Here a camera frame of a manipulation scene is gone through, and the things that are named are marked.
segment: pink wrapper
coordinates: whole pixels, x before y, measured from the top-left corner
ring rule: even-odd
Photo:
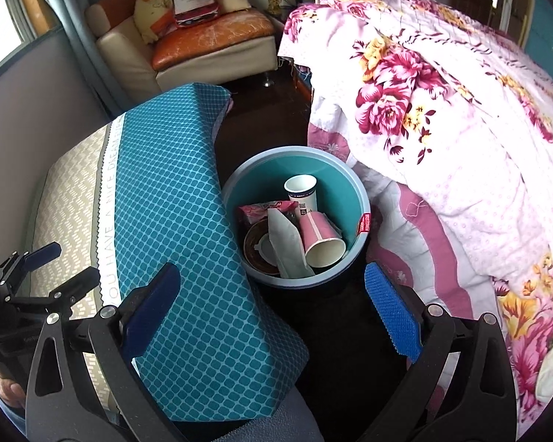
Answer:
[[[248,204],[237,208],[237,218],[246,225],[251,227],[258,221],[262,221],[268,217],[268,209],[278,209],[283,214],[293,211],[297,207],[296,201],[270,201],[268,203]]]

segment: human hand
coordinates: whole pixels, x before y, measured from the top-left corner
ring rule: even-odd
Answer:
[[[0,399],[12,408],[25,408],[27,395],[22,387],[11,379],[0,377]]]

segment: dark floor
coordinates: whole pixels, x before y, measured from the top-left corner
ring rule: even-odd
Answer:
[[[219,182],[259,152],[279,146],[307,144],[310,104],[296,92],[289,66],[272,73],[275,84],[265,88],[262,75],[224,85],[232,92],[233,108],[215,141]]]
[[[261,151],[307,143],[308,102],[293,87],[288,66],[274,79],[271,88],[261,77],[225,85],[234,106],[215,143],[222,184]],[[406,371],[364,290],[364,266],[363,254],[342,276],[316,288],[260,288],[309,348],[296,385],[326,442],[357,440]]]

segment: white paper cup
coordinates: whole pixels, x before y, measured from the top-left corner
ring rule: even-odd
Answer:
[[[342,259],[346,243],[324,213],[311,211],[299,220],[305,260],[311,267],[328,267]]]
[[[298,203],[295,208],[297,220],[311,211],[317,211],[316,185],[317,179],[311,174],[299,174],[285,181],[290,201]]]

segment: teal trash can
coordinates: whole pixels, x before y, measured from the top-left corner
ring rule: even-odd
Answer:
[[[363,232],[358,228],[361,221],[370,222],[369,198],[355,172],[327,152],[305,146],[284,146],[250,158],[236,169],[223,187],[227,219],[240,242],[235,210],[245,204],[287,200],[283,185],[297,174],[311,174],[318,180],[318,209],[341,229],[347,251],[340,261],[320,274],[303,279],[282,279],[254,269],[240,248],[242,265],[248,276],[277,288],[308,288],[333,279],[351,265],[367,240],[368,227]]]

